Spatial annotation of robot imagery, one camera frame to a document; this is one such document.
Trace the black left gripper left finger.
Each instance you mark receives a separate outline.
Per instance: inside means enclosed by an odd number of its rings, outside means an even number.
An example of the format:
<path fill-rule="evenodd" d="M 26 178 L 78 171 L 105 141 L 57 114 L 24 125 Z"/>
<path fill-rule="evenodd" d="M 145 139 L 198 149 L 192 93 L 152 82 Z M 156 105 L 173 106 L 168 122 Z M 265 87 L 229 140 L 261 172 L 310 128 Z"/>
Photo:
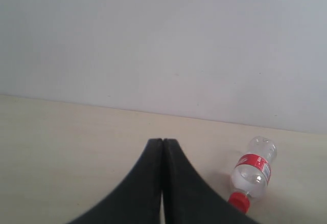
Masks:
<path fill-rule="evenodd" d="M 149 139 L 126 177 L 70 223 L 160 223 L 162 139 Z"/>

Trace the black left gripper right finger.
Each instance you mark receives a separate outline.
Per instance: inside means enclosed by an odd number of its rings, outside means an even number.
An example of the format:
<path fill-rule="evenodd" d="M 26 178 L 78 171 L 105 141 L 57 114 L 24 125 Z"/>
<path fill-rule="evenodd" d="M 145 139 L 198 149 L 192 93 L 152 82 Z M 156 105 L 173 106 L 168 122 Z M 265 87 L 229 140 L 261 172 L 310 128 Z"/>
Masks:
<path fill-rule="evenodd" d="M 163 140 L 162 194 L 166 223 L 256 223 L 204 181 L 176 139 Z"/>

